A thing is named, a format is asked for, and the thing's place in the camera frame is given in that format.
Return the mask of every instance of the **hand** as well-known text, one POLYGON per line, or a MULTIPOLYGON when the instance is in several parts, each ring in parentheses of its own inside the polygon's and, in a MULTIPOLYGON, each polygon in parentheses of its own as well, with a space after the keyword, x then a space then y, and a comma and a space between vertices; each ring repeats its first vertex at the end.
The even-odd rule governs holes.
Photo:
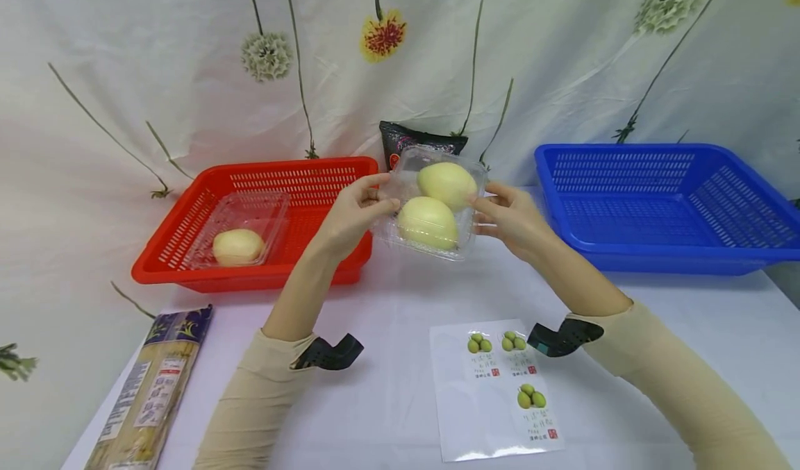
POLYGON ((489 182, 486 192, 496 196, 473 201, 475 233, 500 239, 517 258, 532 263, 537 241, 555 234, 531 195, 500 182, 489 182))
POLYGON ((336 263, 353 253, 375 219, 400 208, 399 200, 380 200, 374 188, 385 184, 389 177, 389 174, 363 176, 344 187, 311 244, 325 250, 336 263))

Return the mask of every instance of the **white tablecloth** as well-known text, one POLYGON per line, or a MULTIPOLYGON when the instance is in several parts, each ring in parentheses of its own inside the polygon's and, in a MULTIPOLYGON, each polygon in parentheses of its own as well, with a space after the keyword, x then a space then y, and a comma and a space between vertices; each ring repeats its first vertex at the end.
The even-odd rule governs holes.
MULTIPOLYGON (((800 469, 800 312, 763 272, 735 279, 612 275, 731 383, 800 469)), ((159 469, 189 469, 217 398, 277 292, 213 296, 216 307, 159 469)), ((170 309, 198 305, 179 290, 170 309)), ((357 285, 335 287, 316 331, 352 333, 365 350, 346 371, 320 371, 291 411, 270 469, 443 469, 428 329, 521 318, 558 328, 567 308, 500 242, 479 239, 452 263, 375 243, 357 285)), ((126 368, 63 469, 83 469, 126 368)), ((567 449, 459 463, 459 469, 690 469, 691 458, 635 388, 579 351, 542 359, 567 449)))

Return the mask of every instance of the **person's right hand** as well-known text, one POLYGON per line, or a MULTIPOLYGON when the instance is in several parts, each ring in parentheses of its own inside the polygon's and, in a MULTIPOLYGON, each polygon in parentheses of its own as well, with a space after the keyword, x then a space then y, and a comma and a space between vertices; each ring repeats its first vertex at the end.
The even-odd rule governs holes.
POLYGON ((478 197, 475 208, 475 233, 500 239, 520 260, 532 263, 538 240, 555 235, 531 195, 518 188, 489 182, 486 192, 495 196, 478 197))

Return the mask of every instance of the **clear plastic container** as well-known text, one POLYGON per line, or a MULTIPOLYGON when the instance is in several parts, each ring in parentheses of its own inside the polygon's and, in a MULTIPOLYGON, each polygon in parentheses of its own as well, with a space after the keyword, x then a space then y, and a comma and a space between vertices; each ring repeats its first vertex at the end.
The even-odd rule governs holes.
POLYGON ((467 200, 469 196, 483 196, 485 184, 486 169, 480 163, 425 146, 405 148, 391 179, 380 189, 381 197, 400 200, 400 211, 375 224, 373 235, 438 258, 464 260, 474 243, 474 209, 467 200), (463 180, 453 180, 453 175, 464 173, 452 166, 448 174, 431 174, 429 170, 420 180, 423 169, 439 163, 461 167, 474 180, 474 187, 462 188, 463 180), (407 208, 412 200, 415 205, 407 208))
POLYGON ((198 237, 186 255, 189 270, 222 267, 212 250, 217 234, 246 228, 257 233, 264 247, 251 262, 237 266, 261 265, 283 239, 286 227, 286 210, 291 196, 279 191, 240 191, 231 192, 217 203, 198 237))

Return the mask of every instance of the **fingers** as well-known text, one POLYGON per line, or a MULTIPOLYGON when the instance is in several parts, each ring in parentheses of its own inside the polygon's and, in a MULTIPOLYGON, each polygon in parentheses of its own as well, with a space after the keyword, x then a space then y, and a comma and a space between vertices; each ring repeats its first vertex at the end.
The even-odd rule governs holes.
POLYGON ((361 201, 380 201, 381 199, 377 188, 365 188, 361 193, 361 201))
POLYGON ((488 235, 488 237, 500 236, 497 225, 475 225, 474 232, 478 235, 488 235))
POLYGON ((362 176, 357 181, 352 182, 348 187, 354 190, 364 190, 365 188, 374 187, 376 185, 385 184, 389 181, 390 174, 375 174, 362 176))
POLYGON ((361 211, 366 218, 368 218, 370 221, 373 221, 375 218, 390 215, 391 213, 398 211, 399 208, 400 200, 385 199, 383 201, 378 201, 374 205, 362 208, 361 211))
POLYGON ((517 196, 519 190, 515 187, 511 187, 510 185, 505 185, 502 182, 489 182, 486 184, 486 192, 490 194, 496 194, 500 198, 507 201, 507 203, 512 203, 517 196))
POLYGON ((500 217, 506 209, 505 206, 495 203, 491 197, 478 197, 472 201, 472 207, 475 208, 475 211, 493 219, 500 217))
POLYGON ((475 215, 472 217, 472 221, 475 224, 496 224, 494 218, 491 218, 485 213, 480 213, 480 212, 475 213, 475 215))

